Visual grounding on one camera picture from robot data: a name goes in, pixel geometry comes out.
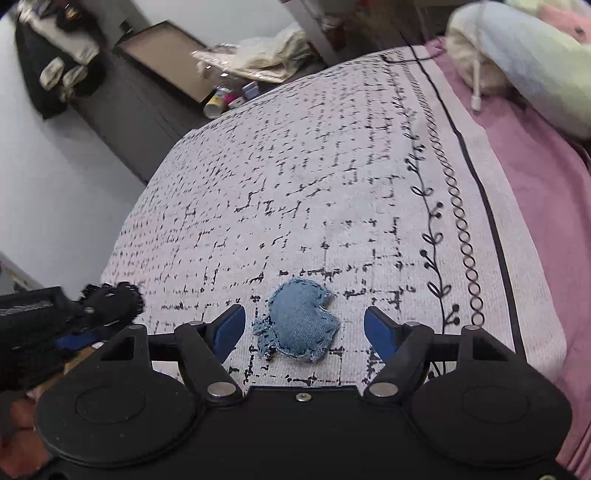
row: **black stripe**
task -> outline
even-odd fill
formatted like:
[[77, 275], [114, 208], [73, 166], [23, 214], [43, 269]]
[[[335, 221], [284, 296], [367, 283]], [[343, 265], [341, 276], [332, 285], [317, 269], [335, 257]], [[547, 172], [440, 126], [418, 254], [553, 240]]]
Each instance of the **black stripe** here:
[[443, 107], [443, 111], [446, 114], [447, 121], [449, 122], [450, 127], [452, 128], [455, 136], [457, 137], [457, 141], [460, 144], [460, 148], [462, 149], [462, 154], [464, 155], [464, 160], [466, 161], [466, 165], [468, 166], [468, 170], [472, 174], [472, 178], [476, 182], [478, 186], [478, 190], [480, 191], [480, 197], [482, 198], [482, 204], [486, 210], [486, 216], [488, 217], [488, 223], [491, 227], [491, 235], [492, 240], [495, 244], [496, 256], [499, 259], [499, 268], [501, 269], [501, 278], [503, 279], [503, 286], [505, 287], [505, 297], [507, 299], [507, 306], [509, 309], [509, 322], [511, 324], [511, 335], [513, 337], [513, 346], [515, 348], [515, 353], [525, 360], [527, 357], [525, 355], [525, 347], [523, 345], [523, 338], [521, 337], [521, 328], [519, 326], [519, 318], [517, 317], [517, 307], [515, 305], [515, 295], [513, 294], [513, 286], [511, 285], [511, 278], [509, 276], [509, 269], [507, 268], [507, 262], [505, 260], [505, 253], [503, 252], [503, 246], [501, 245], [501, 239], [499, 237], [499, 231], [496, 227], [495, 217], [492, 213], [491, 204], [488, 201], [488, 197], [486, 195], [486, 190], [484, 185], [480, 181], [476, 170], [474, 169], [474, 164], [472, 163], [472, 159], [470, 158], [470, 154], [468, 153], [468, 149], [466, 148], [466, 142], [464, 141], [464, 137], [460, 133], [460, 131], [456, 128], [456, 124], [453, 122], [445, 103], [441, 99], [441, 95], [439, 95], [439, 90], [431, 80], [429, 74], [425, 71], [423, 64], [419, 61], [417, 54], [414, 51], [414, 48], [411, 45], [408, 45], [413, 52], [413, 57], [417, 61], [418, 66], [420, 67], [421, 71], [433, 87], [435, 91], [435, 95], [437, 96], [437, 100]]

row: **blue plastic part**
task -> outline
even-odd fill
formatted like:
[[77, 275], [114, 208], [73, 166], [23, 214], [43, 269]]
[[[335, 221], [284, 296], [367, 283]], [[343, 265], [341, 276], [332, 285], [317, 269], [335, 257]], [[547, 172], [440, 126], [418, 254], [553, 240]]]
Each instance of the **blue plastic part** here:
[[389, 358], [398, 349], [396, 340], [397, 332], [400, 329], [398, 324], [390, 319], [388, 320], [375, 316], [371, 309], [365, 310], [365, 317], [363, 319], [365, 336], [384, 362], [388, 362]]
[[238, 340], [244, 333], [246, 325], [246, 312], [240, 307], [234, 314], [228, 317], [215, 332], [213, 337], [213, 354], [222, 364], [228, 355], [234, 350]]
[[58, 350], [80, 350], [85, 346], [92, 345], [99, 341], [99, 336], [96, 332], [86, 332], [79, 335], [68, 335], [56, 340], [56, 348]]

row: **pink bed sheet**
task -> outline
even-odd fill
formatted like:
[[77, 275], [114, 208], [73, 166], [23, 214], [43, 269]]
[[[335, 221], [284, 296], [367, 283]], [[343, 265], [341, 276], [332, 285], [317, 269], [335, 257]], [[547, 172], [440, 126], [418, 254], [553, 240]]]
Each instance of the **pink bed sheet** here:
[[[438, 46], [427, 46], [435, 53]], [[435, 62], [470, 111], [472, 91], [451, 58]], [[483, 98], [472, 118], [487, 133], [534, 241], [564, 329], [567, 356], [557, 385], [573, 407], [558, 461], [591, 480], [591, 176], [581, 157], [533, 108]]]

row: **silver screw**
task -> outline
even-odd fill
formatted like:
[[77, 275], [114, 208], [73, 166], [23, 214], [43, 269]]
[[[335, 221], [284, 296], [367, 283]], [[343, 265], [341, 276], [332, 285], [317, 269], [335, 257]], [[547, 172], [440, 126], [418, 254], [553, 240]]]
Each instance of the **silver screw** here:
[[208, 386], [207, 392], [212, 397], [229, 397], [236, 392], [236, 385], [230, 382], [215, 382]]
[[398, 393], [398, 387], [389, 382], [378, 382], [369, 386], [369, 392], [374, 397], [392, 397]]
[[300, 392], [295, 396], [297, 401], [310, 401], [312, 400], [312, 395], [306, 392]]

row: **blue denim patch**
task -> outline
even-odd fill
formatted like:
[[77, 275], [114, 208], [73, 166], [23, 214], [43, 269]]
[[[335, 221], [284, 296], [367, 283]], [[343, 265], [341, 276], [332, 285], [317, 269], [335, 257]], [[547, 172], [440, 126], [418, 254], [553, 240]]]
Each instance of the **blue denim patch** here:
[[327, 351], [340, 321], [327, 312], [324, 302], [330, 291], [317, 283], [292, 278], [269, 299], [269, 315], [257, 320], [260, 356], [275, 352], [316, 362]]

